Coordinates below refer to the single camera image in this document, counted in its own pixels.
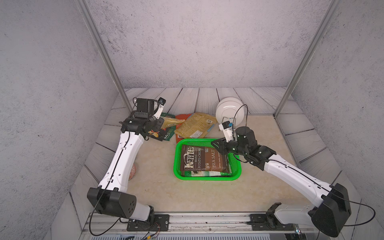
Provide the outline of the sour cream onion chips bag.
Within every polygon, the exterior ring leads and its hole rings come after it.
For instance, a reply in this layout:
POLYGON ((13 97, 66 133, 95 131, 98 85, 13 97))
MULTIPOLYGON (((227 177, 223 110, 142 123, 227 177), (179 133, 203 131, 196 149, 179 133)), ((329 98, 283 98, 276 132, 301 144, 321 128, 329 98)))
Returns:
POLYGON ((160 128, 158 130, 151 130, 149 134, 150 134, 150 138, 158 141, 163 141, 166 128, 182 125, 185 122, 185 120, 173 119, 168 117, 160 117, 159 122, 161 123, 160 128))

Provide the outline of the brown Kettle chips bag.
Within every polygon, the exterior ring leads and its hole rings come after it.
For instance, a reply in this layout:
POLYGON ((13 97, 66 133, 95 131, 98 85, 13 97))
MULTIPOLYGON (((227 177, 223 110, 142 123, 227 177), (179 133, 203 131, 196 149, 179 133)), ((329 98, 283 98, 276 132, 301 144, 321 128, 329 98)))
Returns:
POLYGON ((230 172, 228 156, 215 148, 186 146, 182 148, 182 158, 182 171, 230 172))

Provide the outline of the green white chips bag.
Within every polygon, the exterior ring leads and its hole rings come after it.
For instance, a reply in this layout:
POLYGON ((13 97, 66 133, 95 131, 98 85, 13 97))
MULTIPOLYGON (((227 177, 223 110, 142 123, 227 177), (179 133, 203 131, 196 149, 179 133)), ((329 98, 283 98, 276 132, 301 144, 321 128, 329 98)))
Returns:
POLYGON ((232 173, 217 171, 185 171, 181 172, 182 177, 232 177, 232 173))

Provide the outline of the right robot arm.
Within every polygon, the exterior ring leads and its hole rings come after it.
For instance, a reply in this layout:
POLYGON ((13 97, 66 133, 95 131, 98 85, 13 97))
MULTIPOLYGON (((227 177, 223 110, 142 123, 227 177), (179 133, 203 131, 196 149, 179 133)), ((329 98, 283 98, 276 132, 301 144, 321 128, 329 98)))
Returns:
POLYGON ((344 186, 332 186, 318 180, 269 147, 259 145, 249 127, 233 130, 232 123, 225 122, 219 125, 219 129, 224 138, 211 142, 219 153, 243 156, 247 163, 281 179, 311 202, 309 207, 273 204, 266 213, 271 229, 296 224, 313 226, 332 238, 340 234, 352 214, 348 191, 344 186))

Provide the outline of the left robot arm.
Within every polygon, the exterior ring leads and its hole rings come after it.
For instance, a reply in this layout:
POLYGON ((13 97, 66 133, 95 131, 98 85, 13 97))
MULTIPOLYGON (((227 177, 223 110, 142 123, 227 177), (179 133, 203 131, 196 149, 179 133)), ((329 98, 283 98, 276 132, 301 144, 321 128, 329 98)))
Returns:
POLYGON ((136 110, 121 123, 120 141, 110 167, 98 187, 89 189, 87 198, 98 214, 152 224, 155 220, 153 207, 140 204, 127 190, 140 147, 150 132, 158 132, 163 125, 161 113, 166 100, 138 98, 134 102, 136 110))

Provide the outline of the green plastic basket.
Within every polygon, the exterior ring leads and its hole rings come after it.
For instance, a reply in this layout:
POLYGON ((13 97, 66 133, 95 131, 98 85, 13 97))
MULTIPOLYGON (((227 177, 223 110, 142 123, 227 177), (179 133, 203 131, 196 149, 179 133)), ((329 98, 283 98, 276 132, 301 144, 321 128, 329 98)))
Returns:
POLYGON ((175 161, 174 161, 174 174, 180 180, 196 180, 196 181, 234 181, 238 179, 242 173, 241 163, 236 160, 236 156, 232 154, 228 155, 228 162, 230 173, 232 173, 232 177, 182 177, 181 172, 185 172, 181 170, 182 166, 182 148, 186 146, 192 147, 213 147, 211 142, 215 139, 184 139, 177 143, 176 151, 175 151, 175 161))

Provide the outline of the tan chips bag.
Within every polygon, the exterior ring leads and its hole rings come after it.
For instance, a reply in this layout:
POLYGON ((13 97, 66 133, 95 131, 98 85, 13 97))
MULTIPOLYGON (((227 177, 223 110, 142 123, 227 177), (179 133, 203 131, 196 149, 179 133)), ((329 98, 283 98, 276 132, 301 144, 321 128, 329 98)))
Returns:
POLYGON ((217 119, 209 114, 194 113, 175 130, 175 134, 184 139, 203 138, 216 123, 217 119))

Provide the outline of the dark green snack bag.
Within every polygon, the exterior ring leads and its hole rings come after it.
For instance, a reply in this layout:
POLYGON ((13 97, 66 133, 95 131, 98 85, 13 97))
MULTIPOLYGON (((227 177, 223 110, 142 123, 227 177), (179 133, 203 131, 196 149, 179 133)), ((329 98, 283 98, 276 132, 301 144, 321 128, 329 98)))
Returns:
MULTIPOLYGON (((171 115, 171 114, 168 114, 168 113, 162 113, 161 116, 162 116, 162 117, 173 118, 173 119, 176 118, 176 116, 171 115)), ((175 133, 174 133, 175 129, 176 129, 176 126, 172 126, 172 127, 168 127, 168 128, 166 128, 166 129, 165 129, 165 135, 164 135, 163 140, 164 140, 164 141, 170 141, 170 139, 172 138, 172 136, 175 134, 175 133)))

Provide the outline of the white plate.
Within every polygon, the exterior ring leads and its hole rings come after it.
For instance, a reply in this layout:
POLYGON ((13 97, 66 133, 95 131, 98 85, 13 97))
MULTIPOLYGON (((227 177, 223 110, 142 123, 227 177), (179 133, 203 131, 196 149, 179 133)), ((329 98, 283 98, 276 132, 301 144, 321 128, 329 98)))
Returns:
POLYGON ((226 97, 219 102, 215 116, 219 124, 230 121, 237 126, 245 119, 246 110, 247 107, 238 98, 226 97))

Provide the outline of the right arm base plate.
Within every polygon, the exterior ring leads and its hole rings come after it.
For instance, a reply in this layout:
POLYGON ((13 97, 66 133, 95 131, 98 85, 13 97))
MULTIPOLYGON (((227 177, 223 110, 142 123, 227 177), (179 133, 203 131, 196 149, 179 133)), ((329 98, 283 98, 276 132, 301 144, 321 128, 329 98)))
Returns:
POLYGON ((250 221, 246 222, 253 231, 295 231, 293 224, 281 224, 274 215, 251 214, 250 221))

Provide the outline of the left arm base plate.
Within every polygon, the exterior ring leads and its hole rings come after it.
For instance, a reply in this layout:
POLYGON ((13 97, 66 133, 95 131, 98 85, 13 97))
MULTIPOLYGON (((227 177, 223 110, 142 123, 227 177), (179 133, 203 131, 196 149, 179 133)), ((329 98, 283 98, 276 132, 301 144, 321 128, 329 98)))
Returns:
POLYGON ((129 219, 128 232, 167 232, 169 230, 170 215, 155 214, 148 221, 129 219))

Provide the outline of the aluminium front rail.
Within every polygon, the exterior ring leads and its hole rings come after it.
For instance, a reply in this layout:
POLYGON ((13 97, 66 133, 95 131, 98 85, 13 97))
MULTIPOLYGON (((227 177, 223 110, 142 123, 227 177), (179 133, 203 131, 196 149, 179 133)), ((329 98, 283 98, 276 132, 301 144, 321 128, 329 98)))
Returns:
POLYGON ((294 225, 295 231, 253 231, 246 222, 263 212, 182 213, 170 215, 167 232, 128 232, 128 219, 94 214, 80 235, 81 240, 327 240, 311 226, 294 225))

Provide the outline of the left frame post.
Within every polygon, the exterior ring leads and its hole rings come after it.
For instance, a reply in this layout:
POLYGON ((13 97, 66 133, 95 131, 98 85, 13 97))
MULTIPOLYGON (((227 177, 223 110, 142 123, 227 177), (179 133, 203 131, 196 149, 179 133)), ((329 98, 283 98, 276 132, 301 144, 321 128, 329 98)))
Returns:
POLYGON ((101 35, 98 31, 98 28, 95 24, 95 21, 92 17, 90 10, 89 10, 89 7, 87 5, 87 1, 76 0, 75 2, 77 4, 78 9, 79 9, 84 21, 85 21, 85 24, 86 24, 86 26, 87 26, 90 34, 91 34, 91 37, 92 37, 94 43, 96 44, 96 47, 99 51, 99 54, 100 54, 104 64, 107 67, 107 70, 108 70, 108 72, 112 78, 112 81, 113 81, 114 85, 116 86, 117 91, 118 91, 120 97, 122 98, 124 105, 128 109, 128 113, 130 114, 132 112, 132 107, 130 106, 129 99, 126 95, 126 92, 124 91, 122 82, 120 81, 118 73, 117 73, 117 71, 116 71, 116 69, 112 63, 112 60, 108 54, 108 51, 107 51, 107 49, 103 43, 101 35))

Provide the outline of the frame post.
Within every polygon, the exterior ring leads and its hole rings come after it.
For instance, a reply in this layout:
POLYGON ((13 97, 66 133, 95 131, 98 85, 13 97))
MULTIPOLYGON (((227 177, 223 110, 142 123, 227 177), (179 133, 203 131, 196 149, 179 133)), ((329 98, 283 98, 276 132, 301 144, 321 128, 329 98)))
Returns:
POLYGON ((113 81, 114 85, 116 86, 117 91, 118 91, 120 97, 122 98, 124 105, 128 109, 128 113, 130 114, 132 112, 132 107, 130 106, 129 99, 126 95, 126 92, 124 91, 122 82, 120 81, 118 73, 117 73, 117 71, 116 71, 116 69, 112 63, 112 60, 108 54, 108 51, 107 51, 107 49, 103 43, 101 35, 98 31, 98 28, 95 24, 95 21, 92 17, 90 10, 89 10, 89 7, 87 5, 87 1, 76 0, 75 2, 77 4, 78 9, 79 9, 84 21, 85 21, 85 24, 86 24, 86 26, 87 26, 90 34, 91 34, 91 37, 92 37, 94 43, 96 44, 96 47, 99 51, 99 54, 100 54, 104 64, 107 67, 107 70, 108 70, 108 72, 112 78, 112 81, 113 81))
POLYGON ((310 63, 314 53, 316 52, 316 49, 318 47, 318 45, 320 44, 320 41, 322 40, 322 38, 324 37, 324 35, 326 34, 327 32, 327 29, 328 27, 330 26, 335 14, 337 13, 339 7, 340 7, 340 4, 342 3, 341 0, 332 0, 330 2, 330 5, 322 19, 322 21, 320 22, 319 24, 319 27, 317 28, 298 68, 296 69, 292 79, 290 80, 287 88, 286 88, 286 91, 280 101, 280 103, 278 104, 278 107, 277 109, 275 110, 273 116, 274 116, 274 119, 276 120, 279 115, 282 113, 290 95, 293 93, 295 87, 297 86, 300 78, 302 77, 306 67, 308 66, 308 64, 310 63))

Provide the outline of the right frame post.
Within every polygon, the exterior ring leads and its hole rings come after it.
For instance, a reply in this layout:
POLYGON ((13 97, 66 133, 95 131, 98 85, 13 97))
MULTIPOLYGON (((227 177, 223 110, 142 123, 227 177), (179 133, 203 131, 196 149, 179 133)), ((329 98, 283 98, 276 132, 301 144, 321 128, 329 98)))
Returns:
POLYGON ((317 28, 298 68, 296 69, 292 79, 290 80, 287 88, 286 88, 286 91, 280 101, 280 103, 278 104, 278 107, 277 109, 275 110, 273 116, 274 116, 274 119, 276 120, 279 115, 282 113, 290 95, 293 93, 295 87, 297 86, 300 78, 302 77, 306 67, 308 66, 308 64, 310 63, 314 53, 316 52, 316 49, 318 47, 318 45, 320 44, 320 41, 322 40, 322 38, 324 37, 324 35, 326 34, 327 32, 327 29, 328 27, 330 26, 335 14, 337 13, 339 7, 340 7, 340 4, 342 3, 341 0, 332 0, 330 2, 330 5, 322 19, 322 21, 320 22, 319 24, 319 27, 317 28))

